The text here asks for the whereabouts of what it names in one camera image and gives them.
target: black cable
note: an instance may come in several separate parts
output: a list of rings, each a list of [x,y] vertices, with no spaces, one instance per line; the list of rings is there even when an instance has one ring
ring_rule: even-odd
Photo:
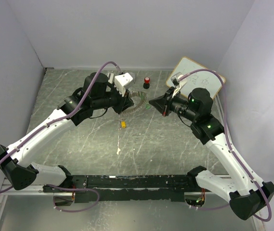
[[[182,120],[182,118],[180,117],[180,115],[177,115],[178,117],[179,117],[179,119],[181,120],[181,122],[183,123],[183,124],[185,124],[184,123],[184,121]]]
[[[107,111],[108,111],[108,108],[106,108],[105,112],[102,115],[97,116],[97,117],[89,117],[89,119],[96,119],[96,118],[102,117],[107,113]]]

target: marble table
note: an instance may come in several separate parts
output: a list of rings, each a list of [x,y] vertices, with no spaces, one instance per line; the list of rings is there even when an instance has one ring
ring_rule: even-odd
[[[85,77],[95,71],[47,69],[28,131],[47,118],[66,96],[83,86]],[[131,91],[146,92],[148,100],[163,95],[168,89],[165,83],[169,70],[129,72],[136,74]],[[147,90],[143,88],[145,77],[151,79]],[[103,110],[97,110],[93,116],[102,113]],[[219,118],[215,103],[212,113]],[[126,128],[121,128],[120,118],[125,119]],[[74,175],[186,174],[198,165],[217,175],[227,174],[215,155],[194,137],[176,114],[163,117],[153,107],[127,116],[109,109],[101,118],[86,119],[51,142],[35,162],[63,165]]]

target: yellow object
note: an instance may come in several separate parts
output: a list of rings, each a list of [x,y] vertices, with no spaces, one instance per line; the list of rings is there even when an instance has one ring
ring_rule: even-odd
[[[122,126],[122,128],[125,128],[125,127],[126,127],[125,121],[121,121],[121,126]]]

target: gray wall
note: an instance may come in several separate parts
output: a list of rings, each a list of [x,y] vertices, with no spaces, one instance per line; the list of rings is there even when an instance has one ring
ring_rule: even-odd
[[[44,67],[217,69],[253,0],[8,0]]]
[[[274,182],[274,1],[254,3],[218,71],[227,78],[234,143],[261,177]],[[274,231],[274,198],[271,206],[266,226]]]
[[[25,135],[42,74],[9,4],[0,0],[0,144]],[[3,178],[0,172],[0,186]]]

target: green object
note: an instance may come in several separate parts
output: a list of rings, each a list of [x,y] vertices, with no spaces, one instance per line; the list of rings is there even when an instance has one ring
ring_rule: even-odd
[[[145,108],[146,108],[146,110],[148,110],[148,109],[151,108],[151,105],[150,105],[149,103],[147,103],[147,104],[145,105]]]

